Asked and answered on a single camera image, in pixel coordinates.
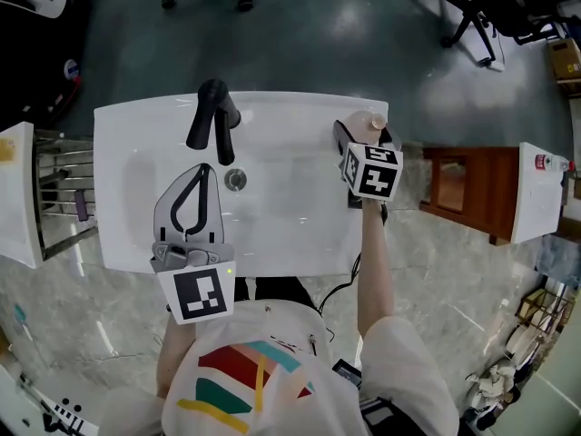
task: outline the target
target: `teal stripe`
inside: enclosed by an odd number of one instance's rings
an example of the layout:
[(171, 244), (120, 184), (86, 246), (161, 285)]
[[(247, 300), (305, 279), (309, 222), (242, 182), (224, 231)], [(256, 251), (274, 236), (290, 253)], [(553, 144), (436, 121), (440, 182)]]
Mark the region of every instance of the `teal stripe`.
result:
[(265, 341), (246, 342), (246, 345), (252, 347), (255, 351), (263, 353), (269, 359), (279, 363), (287, 372), (292, 373), (300, 367), (300, 362), (290, 356), (288, 353), (277, 349)]
[(252, 410), (252, 407), (241, 398), (206, 378), (198, 378), (196, 381), (196, 401), (209, 403), (230, 415), (249, 413)]

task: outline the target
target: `white sink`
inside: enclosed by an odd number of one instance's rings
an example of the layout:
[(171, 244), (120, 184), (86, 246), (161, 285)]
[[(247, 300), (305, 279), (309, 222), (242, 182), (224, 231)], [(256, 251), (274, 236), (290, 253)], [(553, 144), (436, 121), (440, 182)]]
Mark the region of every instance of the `white sink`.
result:
[[(213, 127), (207, 149), (185, 145), (195, 94), (95, 110), (95, 198), (105, 266), (153, 272), (155, 203), (177, 176), (207, 163), (217, 175), (225, 239), (234, 245), (237, 275), (350, 273), (360, 249), (361, 216), (347, 207), (332, 127), (357, 110), (387, 117), (388, 104), (284, 92), (239, 92), (231, 98), (242, 121), (231, 130), (236, 159), (230, 166), (218, 164)], [(224, 184), (233, 168), (247, 176), (239, 192)], [(188, 223), (194, 214), (188, 201), (178, 217)]]

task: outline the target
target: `drain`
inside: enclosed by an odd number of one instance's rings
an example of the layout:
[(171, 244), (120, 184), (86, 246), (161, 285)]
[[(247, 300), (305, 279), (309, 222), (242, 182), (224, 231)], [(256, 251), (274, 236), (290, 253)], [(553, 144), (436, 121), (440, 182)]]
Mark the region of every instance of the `drain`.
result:
[(231, 191), (241, 191), (246, 185), (246, 174), (244, 174), (243, 170), (238, 168), (230, 170), (224, 176), (224, 184), (226, 184), (226, 187)]

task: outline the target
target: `yellow stripe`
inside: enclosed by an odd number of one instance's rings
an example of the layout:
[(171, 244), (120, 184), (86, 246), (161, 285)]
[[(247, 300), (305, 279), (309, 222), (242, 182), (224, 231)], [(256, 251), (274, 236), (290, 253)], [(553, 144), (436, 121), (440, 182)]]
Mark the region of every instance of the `yellow stripe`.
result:
[(213, 405), (202, 402), (202, 401), (188, 401), (187, 399), (179, 399), (178, 407), (182, 407), (186, 411), (201, 411), (202, 413), (207, 413), (208, 415), (215, 418), (217, 421), (221, 421), (225, 425), (230, 426), (236, 431), (246, 434), (250, 428), (249, 424), (242, 421), (225, 411), (221, 411)]
[(256, 371), (256, 392), (254, 393), (254, 410), (262, 411), (262, 389), (264, 386), (264, 368), (266, 367), (266, 355), (261, 354), (258, 359), (258, 370)]

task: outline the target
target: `black faucet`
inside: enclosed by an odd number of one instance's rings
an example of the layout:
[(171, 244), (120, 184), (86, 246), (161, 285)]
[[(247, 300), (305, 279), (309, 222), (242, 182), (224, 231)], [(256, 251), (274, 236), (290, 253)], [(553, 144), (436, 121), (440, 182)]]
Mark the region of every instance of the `black faucet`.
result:
[(218, 162), (227, 166), (234, 161), (230, 130), (240, 123), (241, 115), (228, 94), (228, 87), (220, 79), (210, 79), (198, 89), (198, 109), (185, 141), (188, 147), (203, 150), (208, 146), (212, 118), (216, 129)]

